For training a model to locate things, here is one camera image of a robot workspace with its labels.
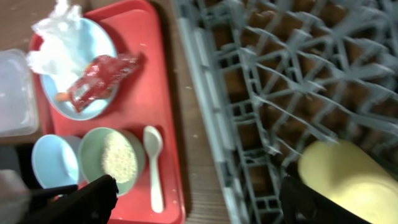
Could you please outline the green bowl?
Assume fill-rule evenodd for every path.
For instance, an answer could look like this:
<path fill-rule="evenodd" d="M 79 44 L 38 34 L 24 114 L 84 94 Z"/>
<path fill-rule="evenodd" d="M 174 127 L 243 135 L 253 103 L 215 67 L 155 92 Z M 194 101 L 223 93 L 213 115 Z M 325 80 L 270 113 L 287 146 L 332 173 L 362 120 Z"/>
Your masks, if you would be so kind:
<path fill-rule="evenodd" d="M 104 139 L 107 134 L 116 132 L 122 134 L 132 146 L 136 155 L 138 172 L 134 179 L 125 183 L 117 183 L 118 196 L 126 195 L 133 189 L 137 180 L 140 178 L 146 166 L 146 156 L 140 140 L 131 132 L 123 129 L 95 128 L 89 131 L 81 140 L 78 160 L 81 173 L 87 183 L 106 175 L 102 168 L 102 155 L 104 149 Z"/>

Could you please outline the light blue plate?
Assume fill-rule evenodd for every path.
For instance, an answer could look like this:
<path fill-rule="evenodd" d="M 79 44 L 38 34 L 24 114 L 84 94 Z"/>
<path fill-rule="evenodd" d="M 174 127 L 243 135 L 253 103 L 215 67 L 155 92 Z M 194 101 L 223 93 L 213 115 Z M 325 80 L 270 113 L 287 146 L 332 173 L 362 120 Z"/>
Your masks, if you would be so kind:
<path fill-rule="evenodd" d="M 77 41 L 79 46 L 78 53 L 84 60 L 91 62 L 95 57 L 105 54 L 112 57 L 117 56 L 117 50 L 113 41 L 99 24 L 90 19 L 81 18 L 80 25 L 81 30 Z M 112 103 L 119 90 L 119 87 L 116 86 L 113 88 L 108 98 L 97 99 L 78 113 L 70 102 L 59 102 L 55 100 L 55 95 L 60 93 L 60 90 L 58 89 L 57 82 L 55 82 L 51 76 L 41 75 L 40 82 L 53 108 L 62 116 L 76 121 L 93 119 L 102 114 Z"/>

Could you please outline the white plastic spoon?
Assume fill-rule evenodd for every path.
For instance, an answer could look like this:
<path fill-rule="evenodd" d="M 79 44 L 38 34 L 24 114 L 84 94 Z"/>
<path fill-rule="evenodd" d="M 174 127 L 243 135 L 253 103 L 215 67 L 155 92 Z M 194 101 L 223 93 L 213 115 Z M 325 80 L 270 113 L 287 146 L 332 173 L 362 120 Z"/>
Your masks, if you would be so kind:
<path fill-rule="evenodd" d="M 163 148 L 163 139 L 157 128 L 146 126 L 143 141 L 149 160 L 151 207 L 155 213 L 162 213 L 164 199 L 159 175 L 159 156 Z"/>

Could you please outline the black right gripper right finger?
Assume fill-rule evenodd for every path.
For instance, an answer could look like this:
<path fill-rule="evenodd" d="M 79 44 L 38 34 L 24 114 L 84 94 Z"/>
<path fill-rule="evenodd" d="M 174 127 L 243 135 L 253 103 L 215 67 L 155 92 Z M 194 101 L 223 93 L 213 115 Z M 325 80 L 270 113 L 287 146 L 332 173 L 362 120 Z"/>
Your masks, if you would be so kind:
<path fill-rule="evenodd" d="M 292 176 L 283 178 L 279 200 L 289 224 L 369 224 Z"/>

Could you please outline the white tissue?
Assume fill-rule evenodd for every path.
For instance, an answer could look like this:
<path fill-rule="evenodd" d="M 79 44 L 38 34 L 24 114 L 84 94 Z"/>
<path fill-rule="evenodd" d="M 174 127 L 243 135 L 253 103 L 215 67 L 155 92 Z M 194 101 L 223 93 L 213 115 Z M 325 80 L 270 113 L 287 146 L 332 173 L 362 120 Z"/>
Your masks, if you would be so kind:
<path fill-rule="evenodd" d="M 57 0 L 53 11 L 32 26 L 42 38 L 39 50 L 26 57 L 29 68 L 50 77 L 59 92 L 66 92 L 83 74 L 88 61 L 79 53 L 81 7 Z"/>

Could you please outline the white rice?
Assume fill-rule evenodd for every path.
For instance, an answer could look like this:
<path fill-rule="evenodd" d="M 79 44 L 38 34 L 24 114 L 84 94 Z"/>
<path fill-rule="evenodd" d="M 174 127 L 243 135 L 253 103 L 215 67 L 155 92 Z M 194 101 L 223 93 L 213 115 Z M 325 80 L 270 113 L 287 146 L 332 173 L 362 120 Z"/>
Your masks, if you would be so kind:
<path fill-rule="evenodd" d="M 120 133 L 112 132 L 104 139 L 102 168 L 104 172 L 125 183 L 137 175 L 137 159 L 129 141 Z"/>

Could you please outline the red snack wrapper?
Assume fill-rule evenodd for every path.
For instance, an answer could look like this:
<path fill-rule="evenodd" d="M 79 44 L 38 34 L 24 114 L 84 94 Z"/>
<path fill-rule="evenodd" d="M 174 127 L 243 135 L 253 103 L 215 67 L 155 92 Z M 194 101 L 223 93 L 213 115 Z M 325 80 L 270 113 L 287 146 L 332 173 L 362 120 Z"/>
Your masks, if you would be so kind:
<path fill-rule="evenodd" d="M 141 52 L 117 57 L 100 55 L 66 92 L 56 94 L 55 100 L 70 102 L 80 113 L 95 100 L 109 97 L 123 80 L 139 71 L 143 64 L 144 55 Z"/>

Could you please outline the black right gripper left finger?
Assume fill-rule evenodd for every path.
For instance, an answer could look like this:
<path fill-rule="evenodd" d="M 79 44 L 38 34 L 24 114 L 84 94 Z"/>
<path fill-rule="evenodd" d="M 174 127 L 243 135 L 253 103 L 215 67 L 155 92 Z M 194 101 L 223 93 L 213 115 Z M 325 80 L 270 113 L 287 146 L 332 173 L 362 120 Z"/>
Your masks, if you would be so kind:
<path fill-rule="evenodd" d="M 107 223 L 118 201 L 119 190 L 110 175 L 79 189 L 67 185 L 33 190 L 31 202 L 20 224 Z"/>

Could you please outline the light blue bowl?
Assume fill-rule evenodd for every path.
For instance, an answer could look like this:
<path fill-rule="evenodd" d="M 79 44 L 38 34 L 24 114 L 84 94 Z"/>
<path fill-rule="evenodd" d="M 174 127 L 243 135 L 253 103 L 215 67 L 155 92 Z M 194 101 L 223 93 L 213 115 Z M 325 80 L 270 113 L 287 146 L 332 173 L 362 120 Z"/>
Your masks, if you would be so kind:
<path fill-rule="evenodd" d="M 31 163 L 42 188 L 79 185 L 84 181 L 78 162 L 81 139 L 47 134 L 34 144 Z"/>

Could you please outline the yellow cup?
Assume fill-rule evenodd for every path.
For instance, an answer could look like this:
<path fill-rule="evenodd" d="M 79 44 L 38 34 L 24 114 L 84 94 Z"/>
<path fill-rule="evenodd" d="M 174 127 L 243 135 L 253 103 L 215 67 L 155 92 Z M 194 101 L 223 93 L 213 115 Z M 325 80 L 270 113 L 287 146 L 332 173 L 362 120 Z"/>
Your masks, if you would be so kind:
<path fill-rule="evenodd" d="M 369 223 L 397 223 L 397 181 L 352 142 L 315 141 L 298 160 L 302 181 Z"/>

